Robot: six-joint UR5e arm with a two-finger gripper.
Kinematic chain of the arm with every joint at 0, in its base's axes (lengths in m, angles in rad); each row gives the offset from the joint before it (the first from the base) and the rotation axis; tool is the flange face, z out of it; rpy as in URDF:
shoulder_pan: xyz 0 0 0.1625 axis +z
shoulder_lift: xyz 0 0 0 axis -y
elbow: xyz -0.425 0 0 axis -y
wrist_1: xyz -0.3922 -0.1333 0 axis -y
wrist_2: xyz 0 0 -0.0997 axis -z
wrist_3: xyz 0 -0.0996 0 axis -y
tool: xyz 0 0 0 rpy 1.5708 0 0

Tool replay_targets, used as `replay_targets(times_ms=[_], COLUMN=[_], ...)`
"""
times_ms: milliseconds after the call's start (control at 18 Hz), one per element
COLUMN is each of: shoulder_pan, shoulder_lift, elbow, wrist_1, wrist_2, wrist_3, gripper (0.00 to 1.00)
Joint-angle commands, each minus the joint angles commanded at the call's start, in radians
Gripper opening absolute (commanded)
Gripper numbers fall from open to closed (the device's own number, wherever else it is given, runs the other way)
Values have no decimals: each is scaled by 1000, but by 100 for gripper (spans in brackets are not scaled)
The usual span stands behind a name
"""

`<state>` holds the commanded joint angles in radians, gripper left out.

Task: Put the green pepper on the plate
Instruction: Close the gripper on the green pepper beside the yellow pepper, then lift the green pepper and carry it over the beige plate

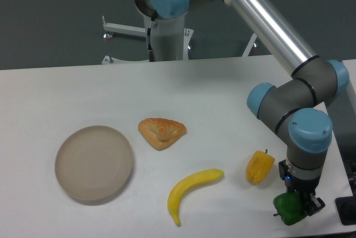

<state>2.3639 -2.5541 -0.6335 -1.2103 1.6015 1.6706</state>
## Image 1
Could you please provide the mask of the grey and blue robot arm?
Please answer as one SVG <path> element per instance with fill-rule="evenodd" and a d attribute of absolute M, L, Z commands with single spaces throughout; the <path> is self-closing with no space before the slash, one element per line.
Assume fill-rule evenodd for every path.
<path fill-rule="evenodd" d="M 213 0 L 135 0 L 146 17 L 145 38 L 149 61 L 182 60 L 184 18 L 188 11 Z M 279 163 L 288 193 L 296 194 L 301 213 L 311 216 L 325 205 L 316 197 L 333 124 L 316 109 L 349 83 L 345 65 L 322 60 L 291 28 L 268 0 L 223 0 L 233 7 L 282 67 L 290 82 L 275 87 L 262 83 L 249 93 L 250 111 L 287 146 Z"/>

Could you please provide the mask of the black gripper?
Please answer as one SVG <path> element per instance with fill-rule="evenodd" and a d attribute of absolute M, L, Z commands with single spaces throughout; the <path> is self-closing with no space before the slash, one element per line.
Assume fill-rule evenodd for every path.
<path fill-rule="evenodd" d="M 279 176 L 285 183 L 287 193 L 297 191 L 301 194 L 302 208 L 308 216 L 320 212 L 325 207 L 324 201 L 315 196 L 315 189 L 320 180 L 320 167 L 304 170 L 284 159 L 279 162 Z"/>

